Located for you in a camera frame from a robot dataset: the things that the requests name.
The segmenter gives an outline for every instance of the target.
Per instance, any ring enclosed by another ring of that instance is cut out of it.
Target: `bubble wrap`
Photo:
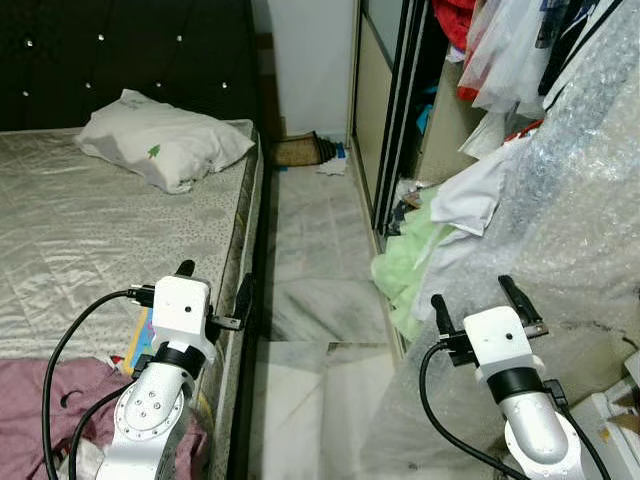
[[[639,4],[623,2],[602,27],[576,76],[515,159],[483,242],[451,269],[442,292],[462,328],[465,315],[507,304],[497,277],[511,274],[551,331],[532,341],[547,366],[544,378],[559,378],[572,402],[619,379],[622,361],[633,352],[623,337],[640,343]],[[420,405],[418,370],[437,341],[434,317],[431,309],[423,316],[425,330],[371,424],[362,451],[371,468],[474,461],[440,437]],[[504,421],[473,369],[454,369],[447,355],[436,355],[429,398],[452,432],[496,452]]]

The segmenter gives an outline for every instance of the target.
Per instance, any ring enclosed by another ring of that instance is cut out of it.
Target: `pink blanket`
[[[0,360],[0,478],[46,479],[40,414],[44,360]],[[67,448],[84,412],[129,383],[117,370],[82,358],[56,367],[51,389],[51,440],[56,451]],[[113,438],[115,401],[97,411],[83,437],[103,447]],[[176,456],[176,478],[196,476],[207,460],[208,439],[192,419]]]

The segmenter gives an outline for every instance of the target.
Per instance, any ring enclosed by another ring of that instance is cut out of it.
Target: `pillowcase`
[[[253,142],[227,123],[159,103],[134,90],[93,112],[76,137],[86,155],[142,175],[168,193],[235,163]]]

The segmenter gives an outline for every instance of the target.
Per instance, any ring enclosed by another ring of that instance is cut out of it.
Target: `black headboard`
[[[250,0],[0,0],[0,130],[81,126],[123,88],[257,121]]]

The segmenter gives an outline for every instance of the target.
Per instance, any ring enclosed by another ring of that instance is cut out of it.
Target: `bed frame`
[[[79,127],[123,88],[261,128],[250,0],[0,0],[0,130]],[[246,478],[270,197],[265,158],[228,478]]]

